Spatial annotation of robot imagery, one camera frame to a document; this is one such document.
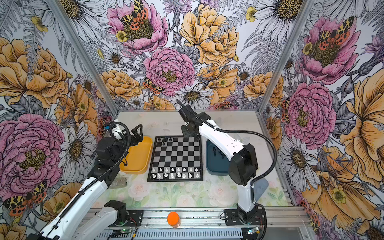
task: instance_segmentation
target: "orange lid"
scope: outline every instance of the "orange lid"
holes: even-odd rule
[[[170,212],[167,217],[168,224],[174,226],[179,223],[180,217],[175,212]]]

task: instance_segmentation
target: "yellow plastic bin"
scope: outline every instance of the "yellow plastic bin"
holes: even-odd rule
[[[143,137],[138,145],[130,147],[128,155],[123,159],[128,165],[120,164],[120,170],[127,174],[143,174],[148,168],[152,153],[152,138]]]

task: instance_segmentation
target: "orange flower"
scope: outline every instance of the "orange flower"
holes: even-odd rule
[[[321,184],[317,189],[311,187],[302,194],[316,213],[330,221],[337,215],[336,226],[339,228],[345,228],[355,218],[361,218],[358,233],[362,234],[369,228],[368,220],[380,218],[380,211],[375,210],[376,205],[363,196],[367,193],[361,183],[353,181],[356,171],[352,165],[337,147],[322,146],[319,149],[319,164],[313,166]],[[368,193],[371,196],[375,194],[370,190]]]
[[[81,186],[82,184],[79,182],[70,182],[66,185],[62,185],[56,190],[53,197],[44,203],[43,209],[47,212],[41,215],[40,219],[44,222],[50,222],[57,217],[69,201],[76,195]]]
[[[380,187],[384,178],[384,69],[357,82],[354,105],[348,110],[356,114],[356,125],[340,136],[345,152],[353,157],[353,168],[362,181]]]
[[[140,83],[125,72],[118,72],[116,70],[103,72],[101,79],[104,81],[113,99],[119,96],[129,100],[131,97],[142,94]],[[97,96],[102,98],[99,90],[97,90]]]
[[[26,239],[26,227],[15,223],[9,227],[7,223],[0,223],[0,239],[1,240],[24,240]]]
[[[209,81],[206,89],[213,89],[211,96],[211,105],[224,101],[231,93],[236,90],[236,82],[240,82],[237,76],[237,68],[222,68],[211,65],[200,69],[196,74]]]
[[[281,144],[281,121],[280,118],[270,117],[266,120],[266,127],[268,129],[269,135],[271,136],[273,145],[276,150],[279,150]]]
[[[239,33],[235,28],[219,37],[212,36],[224,24],[227,24],[227,18],[218,15],[209,5],[200,4],[198,16],[192,12],[185,14],[180,34],[188,40],[185,45],[196,46],[200,51],[200,63],[224,66],[236,55]]]
[[[159,98],[156,95],[154,95],[153,98],[149,98],[149,103],[150,104],[144,103],[144,109],[151,109],[151,106],[159,110],[175,109],[170,101],[165,98]]]
[[[244,87],[244,96],[246,98],[256,98],[258,96],[263,96],[269,81],[271,80],[272,74],[273,73],[271,71],[267,72],[266,74],[259,74],[258,76],[251,78],[251,84],[248,84]],[[277,82],[276,87],[273,89],[273,93],[269,100],[269,102],[275,108],[281,103],[281,99],[283,98],[283,82],[283,77],[280,76],[279,81]]]
[[[8,104],[16,103],[23,94],[34,96],[49,108],[68,93],[67,73],[52,53],[39,47],[36,67],[28,76],[28,61],[23,40],[12,44],[0,38],[0,96],[11,96]]]
[[[80,84],[76,90],[71,89],[70,97],[60,98],[55,109],[55,116],[58,125],[73,126],[77,131],[81,122],[88,124],[88,130],[96,136],[98,119],[95,110],[95,103],[89,98]]]

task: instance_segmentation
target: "chessboard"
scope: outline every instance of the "chessboard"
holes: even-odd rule
[[[147,182],[175,181],[203,181],[200,136],[156,136]]]

